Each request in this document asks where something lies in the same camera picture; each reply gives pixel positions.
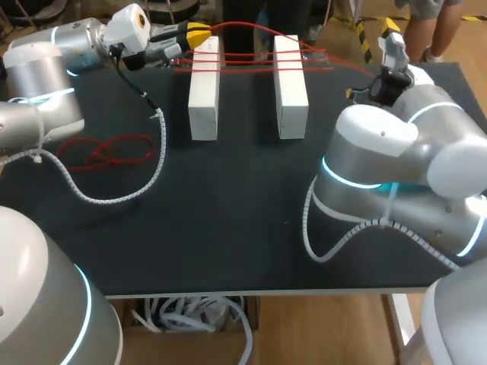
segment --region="white cable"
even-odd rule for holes
[[[128,194],[120,198],[114,198],[114,199],[94,199],[94,198],[90,198],[89,196],[86,196],[76,186],[75,182],[71,178],[71,175],[64,167],[62,162],[59,160],[59,158],[57,158],[54,154],[51,154],[49,151],[46,150],[38,151],[36,148],[34,148],[34,149],[22,151],[18,154],[13,154],[12,156],[7,157],[5,160],[0,161],[0,166],[4,166],[7,163],[14,162],[22,157],[32,156],[37,153],[40,153],[43,156],[48,157],[61,170],[61,173],[64,176],[69,187],[81,200],[84,200],[85,202],[91,204],[97,204],[97,205],[110,205],[110,204],[118,204],[121,202],[126,202],[130,199],[134,199],[147,192],[154,185],[155,181],[158,179],[159,174],[161,173],[162,170],[162,165],[164,164],[164,158],[166,156],[166,123],[161,108],[157,108],[155,112],[156,114],[152,116],[152,118],[153,117],[159,118],[159,123],[161,124],[161,154],[159,156],[158,165],[155,168],[154,175],[152,175],[152,178],[147,182],[147,184],[145,184],[144,187],[140,188],[136,192],[133,192],[132,194]]]
[[[245,349],[243,350],[242,357],[240,358],[238,365],[245,365],[249,360],[250,354],[252,353],[252,346],[253,346],[252,329],[250,328],[249,319],[247,318],[245,312],[238,304],[236,304],[232,300],[229,300],[226,297],[213,297],[213,298],[209,297],[204,299],[203,301],[205,300],[207,301],[216,300],[217,302],[226,304],[229,307],[235,309],[237,313],[240,315],[240,317],[242,318],[242,324],[243,324],[243,329],[245,331],[245,337],[247,338],[247,343],[245,344]]]
[[[393,210],[393,202],[397,195],[397,189],[399,188],[399,183],[394,182],[390,188],[389,198],[387,199],[386,211],[384,212],[383,219],[380,223],[385,227],[389,223],[390,212]]]
[[[311,198],[313,196],[314,183],[316,182],[316,179],[317,179],[316,177],[313,179],[313,182],[311,183],[310,188],[307,191],[306,198],[304,200],[303,220],[302,220],[304,248],[306,249],[308,255],[314,261],[319,263],[327,262],[357,233],[369,227],[381,227],[382,225],[384,225],[385,227],[392,228],[394,230],[399,231],[402,234],[407,235],[407,237],[409,237],[414,242],[418,243],[423,249],[425,249],[430,254],[432,254],[437,260],[439,260],[441,263],[446,265],[448,268],[451,268],[452,270],[458,270],[460,268],[460,266],[452,262],[448,257],[441,254],[436,249],[434,249],[429,243],[424,241],[420,236],[418,236],[408,227],[403,226],[402,224],[399,224],[394,221],[384,222],[379,219],[373,219],[372,221],[365,221],[356,225],[349,232],[347,232],[345,236],[343,236],[342,239],[330,251],[328,251],[323,256],[318,256],[316,253],[314,253],[313,249],[311,248],[310,241],[307,235],[307,219],[309,215],[310,203],[311,203]]]
[[[144,300],[144,314],[145,314],[145,320],[148,323],[147,327],[153,332],[161,332],[161,330],[154,324],[154,321],[152,321],[151,300],[149,298]]]
[[[252,329],[250,328],[249,319],[247,318],[243,306],[244,306],[244,299],[243,297],[240,298],[241,305],[236,304],[232,300],[228,299],[227,297],[194,297],[194,298],[186,298],[186,297],[174,297],[168,298],[161,308],[159,309],[159,317],[161,319],[162,324],[165,328],[158,328],[152,319],[151,311],[155,311],[157,307],[158,299],[155,299],[151,305],[150,299],[145,299],[144,302],[144,312],[145,318],[142,318],[135,310],[132,311],[132,315],[136,318],[144,327],[146,327],[149,331],[154,333],[160,332],[215,332],[216,327],[211,323],[204,323],[200,319],[200,316],[204,312],[205,308],[211,306],[215,303],[220,303],[227,308],[230,307],[237,312],[239,318],[242,319],[243,329],[245,331],[245,336],[247,339],[247,343],[245,345],[245,349],[243,350],[242,357],[240,358],[239,365],[244,365],[249,360],[250,354],[252,352],[253,346],[253,338],[252,338]],[[177,302],[177,308],[174,309],[172,313],[168,312],[168,308],[174,303]]]

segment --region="black pants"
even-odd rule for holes
[[[300,38],[304,35],[312,0],[223,0],[223,20],[255,23],[266,2],[271,29]],[[226,27],[223,37],[225,52],[253,52],[252,28]]]

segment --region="white block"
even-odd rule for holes
[[[218,37],[209,37],[196,47],[193,56],[193,70],[214,70],[215,72],[192,72],[189,88],[189,123],[191,136],[195,141],[214,141],[218,131],[218,97],[220,90],[220,55],[200,52],[219,52]]]
[[[291,71],[274,71],[275,108],[279,137],[281,139],[304,138],[308,102],[299,43],[285,36],[276,36],[274,51],[295,51],[274,55],[274,68],[293,68]]]

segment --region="black table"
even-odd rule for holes
[[[485,119],[457,65],[426,70],[484,128]],[[368,230],[324,265],[301,239],[301,214],[347,87],[370,79],[347,68],[308,73],[310,103],[304,140],[280,141],[272,73],[221,75],[218,140],[192,141],[187,100],[190,76],[147,68],[130,78],[166,115],[168,150],[162,174],[142,198],[89,205],[50,163],[23,159],[0,177],[0,203],[49,234],[109,296],[268,290],[426,287],[448,270],[404,236]],[[153,112],[113,70],[74,80],[85,136],[107,140],[144,132],[159,143]],[[157,158],[132,167],[74,173],[82,191],[114,198],[143,186]],[[324,253],[352,226],[311,208],[310,240]]]

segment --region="red wire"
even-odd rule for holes
[[[326,55],[326,50],[321,49],[320,53]],[[220,56],[230,56],[230,57],[254,57],[254,56],[267,56],[267,55],[278,55],[281,53],[295,53],[298,51],[278,51],[278,52],[259,52],[259,53],[224,53],[224,52],[206,52],[206,51],[189,51],[190,53],[202,54],[202,55],[220,55]],[[312,49],[300,49],[301,53],[315,52]]]
[[[318,49],[318,48],[314,48],[313,46],[310,46],[309,44],[301,41],[301,40],[295,40],[294,38],[292,38],[291,36],[287,36],[283,33],[280,33],[278,32],[277,30],[273,30],[273,29],[270,29],[268,27],[264,27],[263,25],[258,25],[258,24],[254,24],[254,23],[249,23],[247,21],[225,21],[224,23],[220,23],[220,24],[216,24],[214,25],[213,27],[210,27],[210,31],[213,32],[214,30],[217,30],[218,28],[222,28],[222,27],[226,27],[228,25],[238,25],[238,26],[244,26],[244,27],[252,27],[252,28],[256,28],[256,29],[261,29],[261,30],[264,30],[266,31],[267,33],[271,33],[271,34],[274,34],[276,36],[282,36],[284,38],[288,38],[289,40],[293,40],[295,42],[298,42],[300,45],[302,45],[303,47],[306,47],[307,49],[311,49],[313,50],[314,52],[323,52],[322,49]],[[328,53],[326,53],[328,55],[328,57],[330,59],[335,59],[338,63],[341,63],[342,65],[345,65],[349,68],[352,68],[356,71],[359,71],[367,76],[373,76],[373,74],[367,70],[364,70],[363,68],[357,66],[357,65],[354,65],[352,64],[350,61],[347,61],[345,59],[341,59],[337,56],[332,56]]]
[[[178,60],[179,63],[219,63],[220,61],[212,61],[210,59],[199,59],[197,61],[193,59],[180,59]],[[286,59],[279,62],[309,62],[309,63],[316,63],[316,62],[323,62],[323,59]],[[225,64],[227,65],[258,65],[258,64],[272,64],[274,63],[273,59],[266,59],[262,61],[227,61],[225,60]]]
[[[221,74],[252,74],[254,72],[274,71],[332,71],[331,67],[310,67],[310,68],[223,68],[219,70],[193,70],[191,68],[174,68],[175,72],[220,72]]]
[[[141,140],[147,142],[149,146],[149,152],[145,154],[143,157],[139,158],[115,158],[111,156],[110,145],[115,144],[117,142],[123,140]],[[108,165],[134,165],[137,163],[144,162],[154,156],[154,142],[152,139],[147,135],[119,135],[117,137],[111,138],[106,142],[98,141],[94,138],[72,138],[64,143],[62,143],[58,149],[56,150],[56,156],[59,158],[59,155],[68,147],[75,143],[92,143],[95,144],[97,147],[90,153],[90,155],[84,159],[85,166],[67,166],[65,165],[68,171],[89,171],[95,170],[101,167],[105,167]],[[93,159],[101,160],[101,162],[97,163],[90,163]]]

